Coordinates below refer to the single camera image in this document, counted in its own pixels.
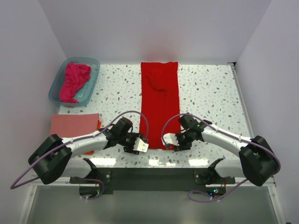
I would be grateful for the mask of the red t-shirt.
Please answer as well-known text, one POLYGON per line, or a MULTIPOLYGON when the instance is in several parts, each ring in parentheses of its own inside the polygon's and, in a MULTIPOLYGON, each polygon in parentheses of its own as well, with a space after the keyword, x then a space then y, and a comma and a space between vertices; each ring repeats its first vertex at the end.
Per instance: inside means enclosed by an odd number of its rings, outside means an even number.
POLYGON ((165 123, 179 114, 178 63, 141 63, 141 113, 149 123, 150 149, 167 148, 161 140, 165 123))

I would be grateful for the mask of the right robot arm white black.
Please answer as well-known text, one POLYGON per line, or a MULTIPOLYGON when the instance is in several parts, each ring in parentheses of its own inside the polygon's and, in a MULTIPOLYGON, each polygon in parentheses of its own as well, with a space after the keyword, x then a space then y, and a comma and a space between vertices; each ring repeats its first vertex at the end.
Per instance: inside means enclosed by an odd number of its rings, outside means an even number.
POLYGON ((211 175, 218 178, 246 178, 252 184, 262 186, 280 170, 278 158, 261 136, 250 138, 236 135, 190 114, 182 115, 178 121, 183 132, 166 135, 175 151, 189 150, 197 140, 214 144, 237 156, 237 160, 229 162, 224 158, 217 159, 209 166, 211 175))

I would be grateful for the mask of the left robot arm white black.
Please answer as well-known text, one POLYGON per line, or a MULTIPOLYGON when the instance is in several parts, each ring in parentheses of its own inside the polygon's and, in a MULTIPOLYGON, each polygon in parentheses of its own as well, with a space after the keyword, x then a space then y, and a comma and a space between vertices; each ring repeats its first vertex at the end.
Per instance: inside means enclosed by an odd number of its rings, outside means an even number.
POLYGON ((93 133, 71 138, 50 135, 29 157, 28 163, 43 182, 50 184, 60 177, 87 177, 96 167, 87 159, 73 161, 76 156, 89 151, 104 150, 123 146, 127 153, 139 154, 148 150, 146 137, 141 133, 131 132, 133 123, 121 118, 108 128, 93 133))

